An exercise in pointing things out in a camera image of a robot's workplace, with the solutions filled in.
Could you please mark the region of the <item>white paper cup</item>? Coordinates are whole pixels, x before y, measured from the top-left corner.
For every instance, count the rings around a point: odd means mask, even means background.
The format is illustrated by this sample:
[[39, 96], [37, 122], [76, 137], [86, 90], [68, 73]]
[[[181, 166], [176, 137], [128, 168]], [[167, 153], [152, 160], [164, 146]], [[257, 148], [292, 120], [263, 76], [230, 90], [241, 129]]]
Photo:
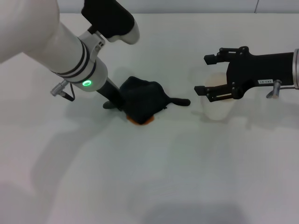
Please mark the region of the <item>white paper cup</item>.
[[[215, 87], [227, 84], [225, 72], [217, 72], [209, 75], [206, 79], [205, 86]], [[221, 101], [209, 102], [207, 97], [201, 97], [201, 106], [204, 115], [210, 120], [222, 121], [224, 120], [234, 106], [233, 99], [226, 99]]]

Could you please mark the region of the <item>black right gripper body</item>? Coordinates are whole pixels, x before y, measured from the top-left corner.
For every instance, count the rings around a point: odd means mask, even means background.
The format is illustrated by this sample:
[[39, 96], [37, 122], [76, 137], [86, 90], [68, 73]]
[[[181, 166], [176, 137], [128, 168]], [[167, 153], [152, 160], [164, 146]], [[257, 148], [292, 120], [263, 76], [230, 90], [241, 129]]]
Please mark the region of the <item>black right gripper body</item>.
[[254, 87], [270, 86], [269, 80], [279, 80], [283, 86], [292, 86], [294, 53], [253, 55], [248, 47], [235, 53], [226, 53], [228, 64], [225, 94], [241, 99], [245, 92]]

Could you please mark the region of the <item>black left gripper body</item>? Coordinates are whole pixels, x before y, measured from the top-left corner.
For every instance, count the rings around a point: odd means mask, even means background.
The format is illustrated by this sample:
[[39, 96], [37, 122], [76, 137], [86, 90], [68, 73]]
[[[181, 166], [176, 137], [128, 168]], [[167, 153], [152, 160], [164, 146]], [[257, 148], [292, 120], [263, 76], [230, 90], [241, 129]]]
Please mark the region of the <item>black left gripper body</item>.
[[119, 88], [109, 78], [97, 92], [108, 99], [108, 101], [103, 104], [104, 109], [122, 110], [125, 105], [126, 101], [121, 95]]

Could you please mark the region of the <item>orange-brown liquid stain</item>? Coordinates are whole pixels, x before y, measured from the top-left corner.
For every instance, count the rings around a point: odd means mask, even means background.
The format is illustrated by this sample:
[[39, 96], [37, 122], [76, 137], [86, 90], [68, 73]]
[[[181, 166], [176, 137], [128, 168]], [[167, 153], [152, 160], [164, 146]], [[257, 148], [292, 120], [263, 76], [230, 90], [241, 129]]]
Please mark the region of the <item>orange-brown liquid stain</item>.
[[132, 117], [126, 115], [126, 119], [134, 125], [145, 126], [145, 125], [148, 125], [149, 123], [151, 123], [152, 121], [154, 121], [155, 118], [154, 118], [154, 116], [132, 118]]

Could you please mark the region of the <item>dark cloth rag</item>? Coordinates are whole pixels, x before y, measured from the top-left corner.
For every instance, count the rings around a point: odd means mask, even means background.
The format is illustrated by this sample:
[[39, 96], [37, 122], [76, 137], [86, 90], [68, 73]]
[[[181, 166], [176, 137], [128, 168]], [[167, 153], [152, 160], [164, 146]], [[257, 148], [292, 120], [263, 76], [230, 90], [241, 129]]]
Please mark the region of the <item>dark cloth rag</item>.
[[119, 90], [126, 101], [121, 111], [132, 118], [154, 116], [170, 103], [179, 106], [191, 104], [188, 99], [169, 97], [155, 81], [141, 80], [134, 76], [130, 76]]

